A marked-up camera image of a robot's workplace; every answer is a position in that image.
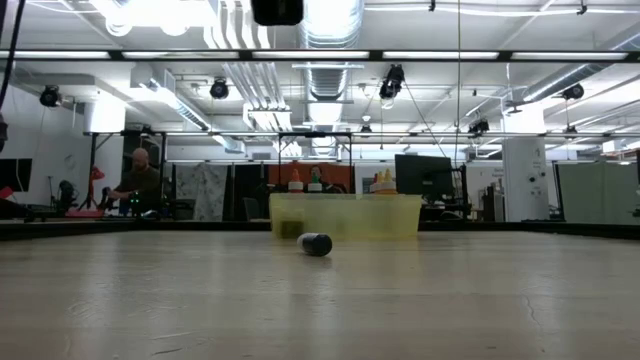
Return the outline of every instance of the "dark shirt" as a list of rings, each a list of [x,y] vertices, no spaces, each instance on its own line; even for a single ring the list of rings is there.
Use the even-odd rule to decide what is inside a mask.
[[[151,166],[143,171],[131,171],[122,178],[120,185],[114,190],[118,192],[138,191],[142,202],[159,202],[160,173]]]

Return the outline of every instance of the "ceiling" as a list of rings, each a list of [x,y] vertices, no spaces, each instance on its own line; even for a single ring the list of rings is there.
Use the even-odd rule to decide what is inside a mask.
[[[88,1],[71,1],[65,4],[55,0],[28,0],[19,37],[19,48],[65,49],[175,49],[207,48],[202,28],[192,27],[184,35],[172,37],[157,27],[134,27],[124,37],[113,37],[105,30],[105,19]],[[463,49],[474,50],[602,50],[601,46],[631,27],[640,33],[638,14],[598,14],[589,11],[576,14],[538,17],[497,17],[460,15],[454,12],[428,12],[410,10],[409,6],[424,5],[427,1],[367,0],[360,32],[359,48],[363,49]],[[465,0],[461,7],[467,10],[494,12],[538,11],[551,3],[547,11],[579,8],[579,0]],[[438,0],[441,9],[453,10],[456,1]],[[590,9],[640,11],[637,0],[589,1]],[[88,13],[66,13],[74,9]],[[8,47],[3,37],[2,46]],[[296,27],[269,29],[269,38],[275,48],[298,48]],[[127,112],[128,121],[145,122],[158,130],[180,131],[183,120],[167,105],[144,98],[139,88],[131,87],[130,73],[133,63],[79,63],[79,62],[22,62],[18,68],[30,76],[47,74],[86,74],[100,79],[128,96],[134,111]],[[292,124],[308,123],[303,74],[292,68],[293,63],[276,63],[278,81],[291,107]],[[383,110],[376,96],[379,81],[388,71],[388,63],[362,63],[361,69],[351,71],[348,94],[342,118],[335,130],[357,131],[363,124],[362,116],[371,116],[372,130],[395,132],[422,130],[426,126],[420,115],[434,131],[453,131],[456,119],[464,116],[487,97],[506,92],[510,87],[528,87],[544,79],[566,64],[516,63],[509,67],[503,63],[418,63],[403,64],[406,83],[411,94],[403,89],[391,109]],[[226,100],[213,100],[209,87],[214,77],[225,76],[221,63],[216,62],[155,62],[151,64],[155,74],[169,70],[176,76],[177,91],[186,97],[199,111],[222,130],[246,130],[241,120],[244,100],[233,86]],[[640,75],[640,63],[614,65],[584,80],[585,96],[605,91],[617,84]],[[548,130],[562,129],[567,122],[606,114],[608,111],[640,99],[640,82],[631,81],[626,86],[612,90],[590,101],[564,111],[562,99],[543,100],[545,125]],[[640,111],[629,112],[595,122],[585,131],[607,131],[638,123]],[[500,130],[501,113],[485,114],[492,131]],[[466,131],[472,118],[461,121]],[[602,141],[593,139],[588,143]]]

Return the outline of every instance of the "white pillar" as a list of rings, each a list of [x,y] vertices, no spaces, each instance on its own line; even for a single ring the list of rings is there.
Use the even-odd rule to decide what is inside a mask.
[[[125,103],[103,92],[96,102],[85,104],[85,131],[120,132],[124,130],[125,114]],[[106,135],[99,136],[97,144],[106,138]],[[104,179],[97,180],[93,184],[93,196],[98,203],[102,197],[102,188],[110,187],[113,189],[120,183],[123,148],[124,138],[116,135],[96,150],[95,166],[105,174]]]
[[[543,108],[527,105],[521,113],[505,116],[505,132],[545,132]],[[505,212],[509,222],[549,219],[544,138],[505,139],[502,145],[505,177]]]

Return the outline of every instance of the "silver ventilation duct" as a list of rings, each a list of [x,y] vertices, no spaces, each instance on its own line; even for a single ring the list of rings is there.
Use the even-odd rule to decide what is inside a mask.
[[[600,48],[612,52],[640,50],[640,25],[632,26],[615,38],[606,42]],[[526,89],[514,90],[513,103],[515,105],[522,105],[546,99],[549,96],[558,94],[563,90],[584,81],[612,65],[613,64],[608,63],[567,65]],[[504,96],[505,92],[502,91],[496,95]],[[486,114],[499,106],[501,106],[500,100],[490,99],[473,111],[469,112],[467,116],[469,116],[470,113]]]
[[[301,47],[351,49],[357,46],[364,0],[307,0],[304,14],[299,27]],[[348,70],[334,69],[307,69],[305,73],[310,95],[320,101],[340,99],[348,76]]]

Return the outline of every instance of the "white ceiling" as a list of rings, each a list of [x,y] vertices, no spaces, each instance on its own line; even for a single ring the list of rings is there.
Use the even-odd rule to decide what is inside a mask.
[[[66,7],[52,0],[28,0],[19,38],[20,48],[113,48],[126,49],[169,49],[169,48],[206,48],[201,28],[191,28],[179,37],[164,34],[158,28],[134,28],[125,37],[105,36],[104,18],[100,14],[69,14],[42,9],[37,5],[66,11]],[[93,10],[86,1],[68,1],[78,10]],[[408,1],[368,0],[367,7],[387,6]],[[548,0],[466,0],[463,7],[486,11],[536,11]],[[438,6],[451,7],[455,1],[438,0]],[[558,0],[549,10],[576,9],[578,0]],[[637,0],[599,0],[589,1],[592,9],[640,10]],[[575,14],[562,16],[541,16],[535,19],[510,17],[485,17],[462,15],[458,24],[458,15],[454,13],[427,11],[371,11],[366,10],[359,47],[366,49],[457,49],[458,28],[461,30],[464,49],[524,49],[524,50],[593,50],[600,44],[615,37],[631,26],[637,26],[640,32],[640,17],[635,14]],[[521,33],[513,39],[511,35]],[[271,29],[269,36],[276,48],[298,47],[297,28],[279,27]],[[3,37],[2,46],[7,47],[8,37]],[[166,105],[153,101],[140,100],[137,89],[129,89],[129,73],[134,64],[121,63],[19,63],[36,74],[89,74],[93,75],[137,102],[137,110],[130,112],[128,120],[151,123],[158,129],[181,129],[182,121]],[[291,106],[292,122],[302,123],[305,105],[300,102],[304,94],[304,81],[299,70],[291,68],[291,63],[277,63],[279,82],[285,93],[287,104]],[[454,63],[406,63],[403,64],[407,83],[417,100],[411,101],[406,89],[398,95],[390,110],[381,110],[377,98],[370,101],[359,89],[366,84],[366,92],[375,93],[376,84],[389,68],[387,63],[365,63],[364,69],[352,71],[349,100],[353,104],[344,107],[342,129],[356,130],[362,123],[362,115],[370,115],[374,130],[379,129],[381,120],[385,131],[407,131],[422,124],[416,110],[434,122],[434,130],[452,130],[451,125],[459,114],[477,106],[486,96],[507,87],[507,69],[505,64],[462,64],[460,69]],[[211,117],[218,128],[225,130],[243,130],[243,100],[235,89],[224,101],[213,101],[208,94],[209,86],[215,76],[224,76],[219,63],[154,63],[154,70],[161,73],[169,69],[178,78],[178,88],[182,95]],[[523,64],[510,66],[511,86],[530,86],[563,67],[563,64]],[[456,89],[458,74],[464,85],[460,94]],[[640,74],[638,65],[615,65],[582,82],[586,89],[585,98],[614,86]],[[200,84],[199,91],[193,90],[193,84]],[[570,121],[589,116],[604,114],[608,110],[640,98],[640,83],[632,83],[597,98],[583,106],[569,111]],[[548,129],[563,128],[567,122],[562,110],[564,103],[557,99],[545,100],[547,114],[557,113],[545,119]],[[490,119],[493,126],[499,126],[499,117]],[[594,124],[589,131],[606,131],[621,124],[633,124],[640,121],[640,111],[631,111],[625,116]]]

